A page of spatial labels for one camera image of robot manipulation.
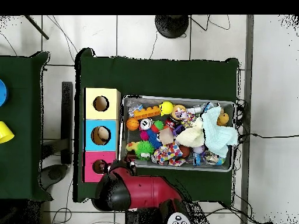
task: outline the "green spiky ball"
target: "green spiky ball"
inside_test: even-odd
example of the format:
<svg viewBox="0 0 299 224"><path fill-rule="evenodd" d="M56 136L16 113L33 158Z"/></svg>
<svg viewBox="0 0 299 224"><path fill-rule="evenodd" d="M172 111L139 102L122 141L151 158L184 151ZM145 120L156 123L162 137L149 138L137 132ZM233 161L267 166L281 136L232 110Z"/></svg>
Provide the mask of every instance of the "green spiky ball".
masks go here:
<svg viewBox="0 0 299 224"><path fill-rule="evenodd" d="M157 120L154 125L157 127L158 130L162 130L164 127L164 124L161 120Z"/></svg>
<svg viewBox="0 0 299 224"><path fill-rule="evenodd" d="M137 145L137 149L135 153L140 160L150 160L151 155L154 152L154 147L151 145L149 141L140 141ZM142 157L141 153L149 153L149 157Z"/></svg>

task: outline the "orange lego brick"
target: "orange lego brick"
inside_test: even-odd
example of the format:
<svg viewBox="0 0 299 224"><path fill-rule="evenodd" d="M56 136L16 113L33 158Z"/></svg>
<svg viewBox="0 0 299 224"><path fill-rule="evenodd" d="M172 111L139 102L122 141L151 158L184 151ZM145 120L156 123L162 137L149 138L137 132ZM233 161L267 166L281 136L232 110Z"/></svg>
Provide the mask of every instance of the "orange lego brick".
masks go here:
<svg viewBox="0 0 299 224"><path fill-rule="evenodd" d="M142 118L149 118L153 116L160 115L160 108L158 106L154 106L153 108L148 107L147 109L141 109L140 111L136 110L134 112L134 118L140 120Z"/></svg>

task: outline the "stacked boxes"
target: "stacked boxes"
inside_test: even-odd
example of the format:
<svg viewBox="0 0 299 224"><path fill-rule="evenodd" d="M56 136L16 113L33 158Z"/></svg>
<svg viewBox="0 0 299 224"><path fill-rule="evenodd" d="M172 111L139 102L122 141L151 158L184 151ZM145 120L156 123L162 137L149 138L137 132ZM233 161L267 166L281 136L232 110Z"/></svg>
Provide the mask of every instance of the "stacked boxes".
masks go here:
<svg viewBox="0 0 299 224"><path fill-rule="evenodd" d="M97 160L117 159L120 92L117 89L84 89L83 182L99 182L103 174L93 170Z"/></svg>

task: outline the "pink box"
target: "pink box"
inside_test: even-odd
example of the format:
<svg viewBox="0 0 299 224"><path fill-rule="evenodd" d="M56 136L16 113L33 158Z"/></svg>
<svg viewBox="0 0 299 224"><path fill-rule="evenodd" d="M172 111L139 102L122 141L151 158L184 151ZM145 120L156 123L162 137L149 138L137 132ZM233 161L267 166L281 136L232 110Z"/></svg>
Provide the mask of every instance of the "pink box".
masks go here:
<svg viewBox="0 0 299 224"><path fill-rule="evenodd" d="M103 177L93 171L92 165L97 160L104 160L111 163L116 159L115 151L86 151L85 152L85 166L84 166L84 181L83 182L99 182Z"/></svg>

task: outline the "yellow cup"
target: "yellow cup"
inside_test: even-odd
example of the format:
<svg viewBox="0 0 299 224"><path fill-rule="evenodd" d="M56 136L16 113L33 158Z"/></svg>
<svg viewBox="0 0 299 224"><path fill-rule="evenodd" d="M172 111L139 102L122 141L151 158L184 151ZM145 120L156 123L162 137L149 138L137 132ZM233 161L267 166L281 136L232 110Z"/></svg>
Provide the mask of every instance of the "yellow cup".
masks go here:
<svg viewBox="0 0 299 224"><path fill-rule="evenodd" d="M0 144L4 142L8 142L11 140L15 135L12 131L7 127L7 125L0 121Z"/></svg>

